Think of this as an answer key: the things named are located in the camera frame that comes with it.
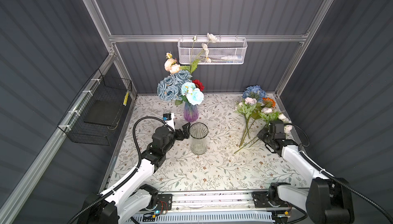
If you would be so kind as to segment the blue purple glass vase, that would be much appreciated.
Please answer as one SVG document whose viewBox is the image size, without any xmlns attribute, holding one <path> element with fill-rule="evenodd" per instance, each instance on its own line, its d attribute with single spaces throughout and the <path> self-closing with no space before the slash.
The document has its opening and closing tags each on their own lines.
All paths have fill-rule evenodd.
<svg viewBox="0 0 393 224">
<path fill-rule="evenodd" d="M 184 106 L 184 119 L 187 122 L 195 122 L 199 118 L 198 105 L 192 105 L 188 102 Z"/>
</svg>

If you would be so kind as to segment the red gerbera flower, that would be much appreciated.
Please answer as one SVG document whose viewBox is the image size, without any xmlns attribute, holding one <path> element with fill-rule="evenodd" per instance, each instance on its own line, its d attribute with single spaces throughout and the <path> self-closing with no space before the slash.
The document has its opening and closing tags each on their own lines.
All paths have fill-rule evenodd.
<svg viewBox="0 0 393 224">
<path fill-rule="evenodd" d="M 196 88 L 198 88 L 201 92 L 204 91 L 205 87 L 200 80 L 193 80 L 192 83 L 194 83 Z"/>
</svg>

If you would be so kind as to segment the clear ribbed glass vase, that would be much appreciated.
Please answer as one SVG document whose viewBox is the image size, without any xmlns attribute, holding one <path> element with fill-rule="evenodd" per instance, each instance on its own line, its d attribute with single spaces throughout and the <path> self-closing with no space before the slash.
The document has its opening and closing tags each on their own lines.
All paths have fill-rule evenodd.
<svg viewBox="0 0 393 224">
<path fill-rule="evenodd" d="M 208 149 L 208 127 L 204 123 L 194 123 L 190 130 L 191 144 L 190 149 L 195 155 L 203 155 Z"/>
</svg>

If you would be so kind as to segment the white poppy flower stem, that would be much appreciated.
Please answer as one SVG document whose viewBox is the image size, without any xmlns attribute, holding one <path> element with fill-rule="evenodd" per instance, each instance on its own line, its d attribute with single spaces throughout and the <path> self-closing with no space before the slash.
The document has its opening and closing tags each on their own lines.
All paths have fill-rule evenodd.
<svg viewBox="0 0 393 224">
<path fill-rule="evenodd" d="M 189 65 L 184 65 L 181 67 L 181 70 L 186 70 L 190 74 L 192 74 L 197 68 L 201 60 L 205 60 L 207 63 L 211 63 L 212 60 L 209 58 L 209 44 L 216 43 L 218 41 L 217 37 L 214 34 L 207 33 L 207 43 L 202 43 L 201 51 L 195 56 L 193 61 L 190 61 Z"/>
</svg>

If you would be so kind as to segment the pink peach flower bunch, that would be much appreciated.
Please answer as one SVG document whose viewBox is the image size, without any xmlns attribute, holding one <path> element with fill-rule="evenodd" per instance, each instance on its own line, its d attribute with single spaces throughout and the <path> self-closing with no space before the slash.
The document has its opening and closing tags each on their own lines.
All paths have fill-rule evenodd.
<svg viewBox="0 0 393 224">
<path fill-rule="evenodd" d="M 263 101 L 258 102 L 256 99 L 252 98 L 242 99 L 242 101 L 236 105 L 235 112 L 240 114 L 245 119 L 246 123 L 239 149 L 235 153 L 239 152 L 247 145 L 252 146 L 256 143 L 257 136 L 251 138 L 250 135 L 250 129 L 256 121 L 263 121 L 265 126 L 267 126 L 269 122 L 276 120 L 281 120 L 284 124 L 289 124 L 291 122 L 290 119 L 278 109 L 277 104 L 275 108 L 266 108 Z"/>
</svg>

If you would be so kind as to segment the blue hydrangea flower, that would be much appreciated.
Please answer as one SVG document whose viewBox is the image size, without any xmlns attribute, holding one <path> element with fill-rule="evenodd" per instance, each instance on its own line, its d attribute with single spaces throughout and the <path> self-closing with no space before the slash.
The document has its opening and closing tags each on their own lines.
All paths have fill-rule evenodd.
<svg viewBox="0 0 393 224">
<path fill-rule="evenodd" d="M 252 98 L 256 99 L 258 102 L 262 102 L 266 97 L 266 92 L 262 90 L 259 85 L 247 87 L 242 94 L 243 99 Z"/>
</svg>

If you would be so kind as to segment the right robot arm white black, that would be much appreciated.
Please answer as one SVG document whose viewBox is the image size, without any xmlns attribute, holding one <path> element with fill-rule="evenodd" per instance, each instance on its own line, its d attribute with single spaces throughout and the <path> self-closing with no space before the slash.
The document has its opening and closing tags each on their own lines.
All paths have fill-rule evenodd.
<svg viewBox="0 0 393 224">
<path fill-rule="evenodd" d="M 287 139 L 283 121 L 269 122 L 257 136 L 270 152 L 289 162 L 309 184 L 308 190 L 302 190 L 289 183 L 272 183 L 265 198 L 272 207 L 290 204 L 306 213 L 315 224 L 354 222 L 352 194 L 342 186 L 345 180 L 326 173 L 299 145 Z"/>
</svg>

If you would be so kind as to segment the pale blue peony stem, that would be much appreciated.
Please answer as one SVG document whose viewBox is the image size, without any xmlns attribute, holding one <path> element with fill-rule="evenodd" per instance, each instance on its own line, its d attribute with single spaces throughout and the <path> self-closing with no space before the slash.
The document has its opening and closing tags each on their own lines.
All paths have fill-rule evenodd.
<svg viewBox="0 0 393 224">
<path fill-rule="evenodd" d="M 181 99 L 191 105 L 200 105 L 204 101 L 203 92 L 193 82 L 181 86 Z"/>
</svg>

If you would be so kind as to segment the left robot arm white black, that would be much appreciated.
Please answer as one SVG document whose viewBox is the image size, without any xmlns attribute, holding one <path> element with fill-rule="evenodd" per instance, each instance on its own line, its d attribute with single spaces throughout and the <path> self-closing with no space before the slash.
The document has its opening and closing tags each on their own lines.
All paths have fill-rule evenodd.
<svg viewBox="0 0 393 224">
<path fill-rule="evenodd" d="M 158 190 L 144 183 L 165 162 L 166 154 L 176 140 L 188 139 L 191 124 L 180 129 L 166 121 L 152 135 L 145 151 L 138 150 L 138 162 L 121 180 L 99 194 L 89 195 L 70 224 L 123 224 L 142 209 L 152 209 L 158 201 Z"/>
</svg>

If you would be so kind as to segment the white peony flower stem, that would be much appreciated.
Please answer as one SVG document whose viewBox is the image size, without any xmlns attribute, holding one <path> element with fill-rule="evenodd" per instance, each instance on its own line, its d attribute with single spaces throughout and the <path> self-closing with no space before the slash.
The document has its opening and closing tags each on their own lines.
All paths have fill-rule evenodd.
<svg viewBox="0 0 393 224">
<path fill-rule="evenodd" d="M 173 58 L 173 55 L 171 53 L 166 53 L 166 61 L 164 63 L 164 68 L 171 75 L 174 75 L 181 70 L 181 65 L 178 64 L 177 60 Z"/>
</svg>

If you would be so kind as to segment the dusty blue rose bunch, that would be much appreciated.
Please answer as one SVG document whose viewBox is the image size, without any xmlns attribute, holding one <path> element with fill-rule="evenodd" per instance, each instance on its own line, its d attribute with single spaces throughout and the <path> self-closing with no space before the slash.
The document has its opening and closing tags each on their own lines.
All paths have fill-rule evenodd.
<svg viewBox="0 0 393 224">
<path fill-rule="evenodd" d="M 169 75 L 158 83 L 157 95 L 165 101 L 182 100 L 181 87 L 186 82 L 191 82 L 192 75 L 188 70 L 180 70 Z"/>
</svg>

